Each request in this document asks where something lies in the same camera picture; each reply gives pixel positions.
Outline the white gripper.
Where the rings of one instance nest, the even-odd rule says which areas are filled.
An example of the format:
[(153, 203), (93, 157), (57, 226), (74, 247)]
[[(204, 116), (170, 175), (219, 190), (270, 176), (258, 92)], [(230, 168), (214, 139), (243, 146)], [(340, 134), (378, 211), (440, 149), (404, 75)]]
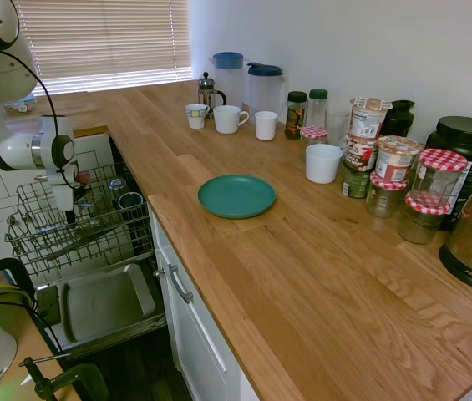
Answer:
[(75, 225), (74, 208), (74, 190), (69, 186), (74, 183), (76, 176), (75, 166), (66, 166), (64, 168), (64, 175), (54, 170), (47, 170), (48, 183), (53, 191), (56, 206), (61, 211), (66, 211), (65, 216), (69, 226)]

